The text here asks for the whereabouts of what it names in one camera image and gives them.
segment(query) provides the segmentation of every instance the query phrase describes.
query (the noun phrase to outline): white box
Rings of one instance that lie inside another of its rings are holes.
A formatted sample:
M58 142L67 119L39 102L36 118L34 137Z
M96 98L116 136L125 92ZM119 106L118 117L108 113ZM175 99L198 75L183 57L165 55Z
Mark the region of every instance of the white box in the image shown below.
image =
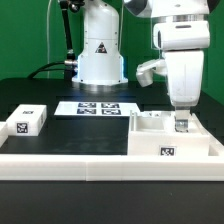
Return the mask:
M46 118L46 105L21 104L6 121L8 135L38 136Z
M175 131L173 112L130 116L128 155L207 157L209 142L209 133L194 114L189 117L187 133Z
M4 144L8 138L7 123L0 122L0 147Z

